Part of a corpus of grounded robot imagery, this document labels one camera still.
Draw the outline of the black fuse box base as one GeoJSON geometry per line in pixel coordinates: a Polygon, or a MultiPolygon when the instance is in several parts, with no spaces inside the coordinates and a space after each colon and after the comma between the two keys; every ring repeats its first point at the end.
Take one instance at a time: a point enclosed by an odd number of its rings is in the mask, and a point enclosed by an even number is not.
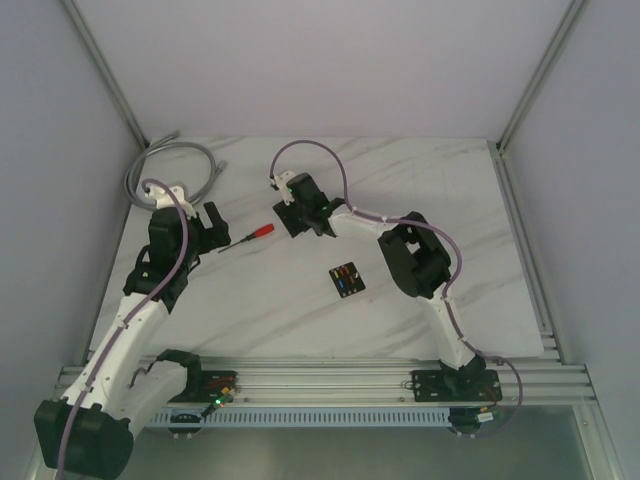
{"type": "Polygon", "coordinates": [[[366,289],[366,285],[353,262],[330,269],[329,276],[341,298],[347,298],[366,289]],[[336,278],[336,271],[340,273],[340,278],[336,278]],[[340,288],[339,281],[344,283],[344,290],[340,288]]]}

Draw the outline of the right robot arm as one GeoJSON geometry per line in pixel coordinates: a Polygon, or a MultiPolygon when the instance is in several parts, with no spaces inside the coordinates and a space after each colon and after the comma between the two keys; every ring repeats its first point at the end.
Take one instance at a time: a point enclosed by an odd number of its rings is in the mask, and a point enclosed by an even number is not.
{"type": "Polygon", "coordinates": [[[451,258],[424,217],[412,212],[400,219],[381,217],[330,200],[307,173],[270,176],[282,200],[274,206],[290,235],[308,230],[318,236],[376,241],[397,288],[416,299],[431,324],[441,372],[421,386],[432,397],[471,402],[484,398],[486,361],[466,344],[449,297],[451,258]]]}

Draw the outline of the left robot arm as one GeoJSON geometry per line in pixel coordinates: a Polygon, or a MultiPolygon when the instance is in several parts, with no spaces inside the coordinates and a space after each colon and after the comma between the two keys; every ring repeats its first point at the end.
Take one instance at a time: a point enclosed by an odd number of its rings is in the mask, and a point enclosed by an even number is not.
{"type": "Polygon", "coordinates": [[[140,359],[169,318],[202,255],[230,244],[229,226],[216,205],[186,217],[174,206],[156,210],[149,242],[139,252],[108,332],[74,383],[58,400],[44,400],[34,424],[44,463],[60,473],[115,479],[131,457],[134,441],[169,400],[198,399],[204,390],[200,358],[162,352],[149,371],[140,359]]]}

